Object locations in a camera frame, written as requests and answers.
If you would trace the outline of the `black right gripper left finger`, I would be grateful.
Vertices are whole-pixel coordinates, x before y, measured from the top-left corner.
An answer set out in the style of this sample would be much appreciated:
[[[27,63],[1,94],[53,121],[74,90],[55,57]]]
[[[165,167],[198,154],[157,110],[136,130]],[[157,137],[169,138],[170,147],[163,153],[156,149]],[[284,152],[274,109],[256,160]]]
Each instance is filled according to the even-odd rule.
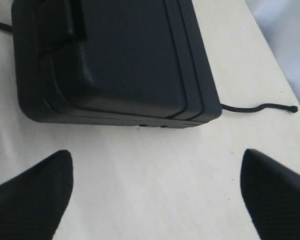
[[[51,240],[73,191],[73,159],[59,150],[0,185],[0,240]]]

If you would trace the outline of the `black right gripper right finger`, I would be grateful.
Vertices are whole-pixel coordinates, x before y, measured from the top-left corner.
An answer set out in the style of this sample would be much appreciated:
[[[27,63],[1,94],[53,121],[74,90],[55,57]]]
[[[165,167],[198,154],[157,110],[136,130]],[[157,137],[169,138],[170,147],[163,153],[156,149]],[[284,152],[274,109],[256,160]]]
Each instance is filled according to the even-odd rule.
[[[255,149],[244,152],[240,191],[262,240],[300,240],[300,175]]]

